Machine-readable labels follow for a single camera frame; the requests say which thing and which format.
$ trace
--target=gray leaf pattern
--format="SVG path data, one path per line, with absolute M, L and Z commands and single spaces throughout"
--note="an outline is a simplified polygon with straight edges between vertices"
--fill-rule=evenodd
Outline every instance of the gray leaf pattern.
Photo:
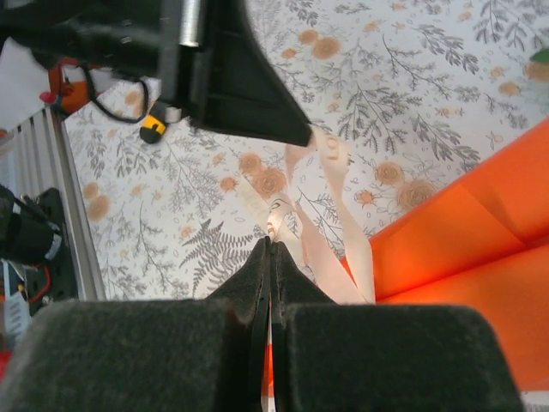
M 526 403 L 524 406 L 525 412 L 549 412 L 549 405 Z
M 233 236 L 224 233 L 223 223 L 215 227 L 210 227 L 210 224 L 211 219 L 202 223 L 198 233 L 184 244 L 192 246 L 192 249 L 179 265 L 181 268 L 191 261 L 198 262 L 193 274 L 193 296 L 196 296 L 202 281 L 209 281 L 207 290 L 211 293 L 240 269 L 250 255 L 248 246 L 254 239 L 253 235 Z
M 431 196 L 549 113 L 547 83 L 533 82 L 528 62 L 549 45 L 546 0 L 247 3 L 276 74 L 313 124 L 347 141 L 343 199 L 368 236 L 419 205 L 409 199 L 420 197 L 399 197 L 403 188 L 414 183 Z M 120 83 L 102 99 L 132 116 L 138 96 Z M 109 299 L 207 295 L 265 236 L 242 204 L 240 180 L 264 196 L 271 186 L 256 177 L 265 170 L 287 183 L 279 143 L 183 121 L 148 146 L 139 125 L 92 106 L 66 126 Z M 255 175 L 243 159 L 261 160 Z M 297 165 L 294 182 L 287 193 L 342 257 L 341 222 L 316 156 Z M 294 216 L 286 224 L 297 230 Z

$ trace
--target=curled paper ribbon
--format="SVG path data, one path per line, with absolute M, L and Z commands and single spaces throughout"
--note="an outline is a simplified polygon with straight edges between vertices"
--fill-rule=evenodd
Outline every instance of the curled paper ribbon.
M 298 163 L 315 150 L 320 156 L 324 176 L 341 220 L 343 241 L 351 280 L 339 260 L 329 248 L 322 234 L 309 216 L 288 195 L 278 193 L 265 202 L 250 183 L 242 178 L 237 186 L 246 208 L 273 241 L 282 241 L 296 264 L 305 261 L 312 269 L 317 285 L 339 304 L 375 303 L 371 246 L 359 224 L 343 203 L 342 193 L 348 171 L 348 148 L 337 136 L 311 126 L 312 139 L 307 148 L 287 145 L 285 149 L 288 187 L 292 187 L 293 173 Z M 298 230 L 293 233 L 284 223 L 286 216 L 295 213 Z

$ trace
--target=orange flower pattern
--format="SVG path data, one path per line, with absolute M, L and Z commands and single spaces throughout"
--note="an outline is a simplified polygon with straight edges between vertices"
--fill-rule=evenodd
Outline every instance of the orange flower pattern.
M 282 58 L 289 60 L 290 58 L 295 58 L 295 55 L 298 54 L 295 49 L 286 49 L 282 52 Z
M 371 191 L 358 191 L 354 195 L 354 200 L 356 203 L 361 204 L 363 208 L 367 204 L 374 204 L 375 199 L 376 197 Z
M 536 82 L 549 82 L 549 64 L 530 62 L 524 68 L 529 79 Z
M 233 178 L 224 178 L 220 182 L 220 188 L 228 193 L 229 191 L 234 191 L 237 187 L 237 181 Z
M 97 182 L 88 183 L 82 189 L 82 196 L 84 197 L 84 199 L 90 200 L 96 197 L 99 191 L 100 187 Z
M 333 37 L 320 39 L 312 49 L 312 55 L 319 60 L 326 60 L 335 56 L 341 49 L 341 43 Z
M 296 0 L 250 13 L 265 58 L 306 117 L 347 142 L 343 198 L 368 234 L 549 114 L 547 67 L 528 61 L 547 41 L 540 2 L 488 2 L 323 0 L 301 8 Z M 504 17 L 498 27 L 494 13 Z M 255 87 L 246 79 L 243 91 Z M 156 99 L 158 84 L 150 84 Z M 102 99 L 118 115 L 141 115 L 134 84 Z M 278 133 L 278 124 L 265 125 Z M 344 252 L 316 154 L 295 167 L 288 187 L 281 143 L 182 121 L 147 145 L 139 124 L 113 122 L 91 105 L 65 126 L 110 299 L 201 298 L 241 267 L 264 235 L 242 204 L 242 179 L 265 201 L 278 191 L 299 200 Z M 182 234 L 186 227 L 192 232 Z
M 311 45 L 318 40 L 317 30 L 309 29 L 301 32 L 299 35 L 299 41 L 304 45 Z
M 111 199 L 107 196 L 96 197 L 89 205 L 87 217 L 90 221 L 100 221 L 111 209 Z
M 286 187 L 286 176 L 280 169 L 268 167 L 254 176 L 252 184 L 261 197 L 269 199 L 275 193 L 284 190 Z
M 515 82 L 505 82 L 499 85 L 499 93 L 508 96 L 518 96 L 521 93 L 521 88 Z
M 420 206 L 437 192 L 435 186 L 426 180 L 414 180 L 404 184 L 397 194 L 397 202 L 404 210 Z
M 262 169 L 262 160 L 259 155 L 255 153 L 247 153 L 240 159 L 240 164 L 238 165 L 240 172 L 243 174 L 249 174 L 255 176 Z
M 396 163 L 385 161 L 376 168 L 376 180 L 383 185 L 398 185 L 404 180 L 404 173 Z

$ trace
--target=orange folded paper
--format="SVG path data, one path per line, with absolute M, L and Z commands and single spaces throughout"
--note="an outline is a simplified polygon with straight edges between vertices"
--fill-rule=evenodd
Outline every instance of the orange folded paper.
M 549 234 L 549 120 L 371 239 L 379 299 Z
M 377 300 L 468 305 L 549 390 L 549 119 L 372 237 Z

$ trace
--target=white wall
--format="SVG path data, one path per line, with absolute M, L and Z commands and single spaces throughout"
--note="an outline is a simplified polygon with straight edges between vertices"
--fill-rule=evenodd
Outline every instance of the white wall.
M 82 80 L 79 70 L 67 70 L 72 81 Z M 98 90 L 113 81 L 107 73 L 94 72 Z M 39 99 L 50 85 L 47 72 L 37 65 L 30 52 L 8 40 L 0 56 L 0 129 L 11 130 L 44 106 Z

